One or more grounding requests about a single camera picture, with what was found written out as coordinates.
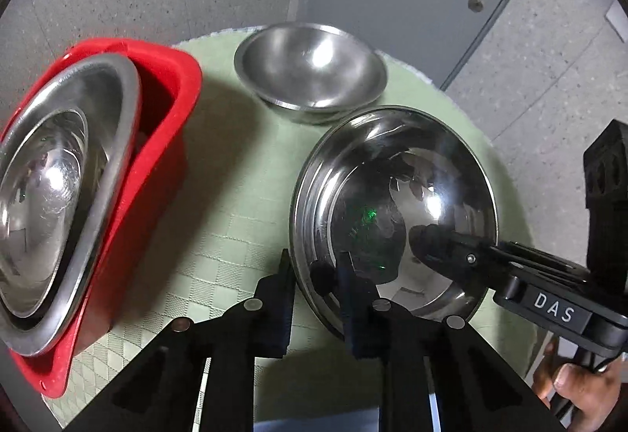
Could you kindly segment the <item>person's right hand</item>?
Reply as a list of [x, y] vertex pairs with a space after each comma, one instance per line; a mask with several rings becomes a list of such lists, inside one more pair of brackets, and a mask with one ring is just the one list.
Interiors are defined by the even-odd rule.
[[603, 372], [589, 372], [559, 360], [558, 342], [554, 337], [544, 349], [532, 376], [534, 393], [545, 405], [551, 392], [571, 401], [575, 411], [567, 431], [626, 431], [627, 361], [617, 359]]

